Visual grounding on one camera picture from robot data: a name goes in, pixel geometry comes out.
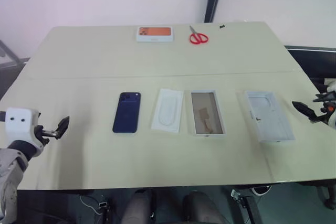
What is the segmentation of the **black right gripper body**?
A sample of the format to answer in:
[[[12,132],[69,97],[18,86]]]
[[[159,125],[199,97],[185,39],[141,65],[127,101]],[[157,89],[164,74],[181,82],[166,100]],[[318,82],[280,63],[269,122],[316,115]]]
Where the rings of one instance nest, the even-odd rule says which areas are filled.
[[[314,99],[313,102],[323,102],[323,107],[320,109],[323,114],[313,116],[310,119],[311,123],[335,123],[335,100]]]

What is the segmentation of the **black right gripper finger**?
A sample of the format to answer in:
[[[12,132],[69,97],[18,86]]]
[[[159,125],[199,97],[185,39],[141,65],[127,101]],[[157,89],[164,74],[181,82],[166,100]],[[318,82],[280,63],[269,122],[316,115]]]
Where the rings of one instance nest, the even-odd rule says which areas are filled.
[[[316,98],[313,100],[313,102],[327,102],[327,101],[331,101],[330,93],[316,94]]]
[[[292,101],[294,108],[305,116],[315,116],[313,109],[309,108],[306,104],[298,101]]]

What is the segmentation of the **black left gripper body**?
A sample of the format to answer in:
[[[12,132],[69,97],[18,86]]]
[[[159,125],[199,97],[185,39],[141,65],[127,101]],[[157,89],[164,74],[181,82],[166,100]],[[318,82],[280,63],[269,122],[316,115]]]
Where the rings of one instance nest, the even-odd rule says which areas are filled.
[[[42,145],[47,145],[50,141],[50,138],[58,138],[57,131],[45,131],[42,125],[38,125],[34,128],[34,135]]]

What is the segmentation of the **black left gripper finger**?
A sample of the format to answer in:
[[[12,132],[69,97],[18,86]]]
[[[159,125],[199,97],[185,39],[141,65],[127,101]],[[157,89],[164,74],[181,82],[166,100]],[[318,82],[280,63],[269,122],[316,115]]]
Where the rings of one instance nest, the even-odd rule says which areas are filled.
[[[64,135],[65,132],[66,132],[66,127],[59,127],[58,129],[54,131],[54,138],[57,140],[60,139]]]
[[[69,126],[70,116],[66,116],[59,123],[56,131],[66,131]]]

